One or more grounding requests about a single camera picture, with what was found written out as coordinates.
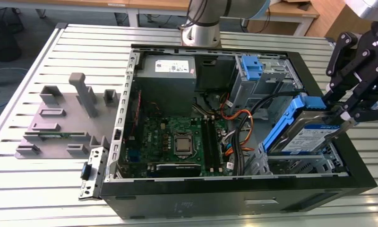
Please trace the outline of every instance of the floor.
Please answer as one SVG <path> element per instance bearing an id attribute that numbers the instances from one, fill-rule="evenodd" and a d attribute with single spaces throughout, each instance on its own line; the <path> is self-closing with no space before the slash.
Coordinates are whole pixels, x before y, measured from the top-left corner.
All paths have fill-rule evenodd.
<path id="1" fill-rule="evenodd" d="M 46 10 L 46 18 L 40 19 L 33 9 L 20 9 L 20 19 L 24 24 L 24 31 L 14 34 L 18 46 L 22 50 L 21 57 L 8 63 L 0 62 L 1 68 L 28 69 L 45 45 L 54 26 L 60 22 L 70 24 L 129 26 L 126 14 L 103 12 L 81 12 L 65 10 Z M 185 23 L 185 17 L 154 15 L 153 22 L 147 22 L 145 15 L 139 16 L 141 27 L 177 28 Z M 222 19 L 221 30 L 230 32 L 242 32 L 239 21 L 237 19 Z M 26 71 L 21 69 L 0 70 L 0 106 L 5 105 L 14 93 Z"/>

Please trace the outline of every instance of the blue drive bracket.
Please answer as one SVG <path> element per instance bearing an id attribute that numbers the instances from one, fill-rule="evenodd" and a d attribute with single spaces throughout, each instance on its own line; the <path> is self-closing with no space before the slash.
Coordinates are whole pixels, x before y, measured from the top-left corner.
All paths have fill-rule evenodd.
<path id="1" fill-rule="evenodd" d="M 246 73 L 246 79 L 250 81 L 259 80 L 263 73 L 263 65 L 257 56 L 242 55 L 242 68 Z"/>
<path id="2" fill-rule="evenodd" d="M 294 116 L 298 109 L 326 109 L 326 105 L 321 97 L 303 96 L 298 95 L 293 100 L 283 112 L 282 117 L 279 118 L 275 126 L 273 127 L 266 139 L 262 142 L 263 150 L 267 153 L 269 147 L 273 144 L 275 138 L 281 135 L 281 132 L 285 130 L 286 126 L 291 125 L 297 116 Z"/>

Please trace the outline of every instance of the aluminum slotted table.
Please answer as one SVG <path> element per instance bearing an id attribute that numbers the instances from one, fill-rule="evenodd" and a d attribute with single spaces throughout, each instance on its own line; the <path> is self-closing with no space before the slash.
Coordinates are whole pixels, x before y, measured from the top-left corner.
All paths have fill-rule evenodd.
<path id="1" fill-rule="evenodd" d="M 223 48 L 299 52 L 325 90 L 331 55 L 325 39 L 222 32 L 221 42 Z M 14 149 L 37 111 L 42 87 L 56 85 L 61 92 L 73 92 L 69 75 L 82 72 L 94 92 L 119 91 L 130 44 L 179 45 L 179 32 L 86 25 L 54 29 L 0 116 L 0 226 L 378 226 L 378 188 L 306 213 L 121 220 L 103 201 L 77 200 L 85 159 L 17 160 Z M 378 183 L 378 123 L 362 123 L 347 134 Z"/>

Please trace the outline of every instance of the power supply label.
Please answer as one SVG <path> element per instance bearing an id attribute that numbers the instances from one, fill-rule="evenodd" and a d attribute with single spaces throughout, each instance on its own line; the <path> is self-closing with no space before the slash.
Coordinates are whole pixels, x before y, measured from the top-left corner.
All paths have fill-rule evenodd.
<path id="1" fill-rule="evenodd" d="M 157 60 L 155 72 L 186 72 L 189 73 L 189 61 Z"/>
<path id="2" fill-rule="evenodd" d="M 290 152 L 290 155 L 297 155 L 299 152 L 311 152 L 325 141 L 325 136 L 338 129 L 339 125 L 306 125 L 285 146 L 282 152 Z"/>

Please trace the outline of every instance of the ram slot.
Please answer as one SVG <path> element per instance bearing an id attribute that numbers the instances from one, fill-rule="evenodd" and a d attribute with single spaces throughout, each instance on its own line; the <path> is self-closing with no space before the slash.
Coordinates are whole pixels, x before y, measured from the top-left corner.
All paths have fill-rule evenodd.
<path id="1" fill-rule="evenodd" d="M 221 167 L 214 122 L 210 119 L 201 121 L 202 150 L 206 170 L 217 172 Z"/>

